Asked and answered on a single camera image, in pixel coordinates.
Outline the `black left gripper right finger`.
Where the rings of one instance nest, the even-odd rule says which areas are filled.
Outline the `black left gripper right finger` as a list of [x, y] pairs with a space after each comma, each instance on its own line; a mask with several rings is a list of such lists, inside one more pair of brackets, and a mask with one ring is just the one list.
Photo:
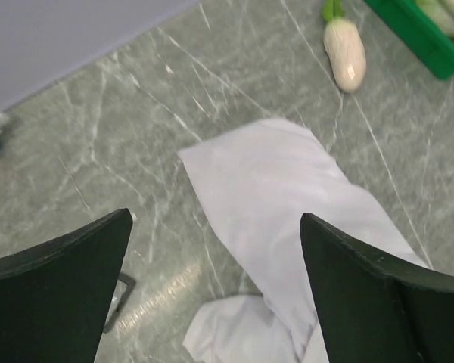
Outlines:
[[300, 239], [330, 362], [454, 362], [454, 276], [303, 214]]

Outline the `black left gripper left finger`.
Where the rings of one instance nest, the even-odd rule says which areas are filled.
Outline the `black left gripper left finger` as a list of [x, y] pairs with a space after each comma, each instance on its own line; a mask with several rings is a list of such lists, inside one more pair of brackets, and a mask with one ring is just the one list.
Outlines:
[[0, 362], [92, 362], [132, 230], [118, 209], [0, 258]]

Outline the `white t-shirt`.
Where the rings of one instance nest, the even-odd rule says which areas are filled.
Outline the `white t-shirt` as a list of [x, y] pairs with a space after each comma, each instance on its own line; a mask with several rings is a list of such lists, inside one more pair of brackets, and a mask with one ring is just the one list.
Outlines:
[[200, 307], [183, 340], [197, 362], [328, 360], [300, 242], [304, 213], [423, 265], [308, 129], [259, 120], [179, 157], [213, 232], [260, 290]]

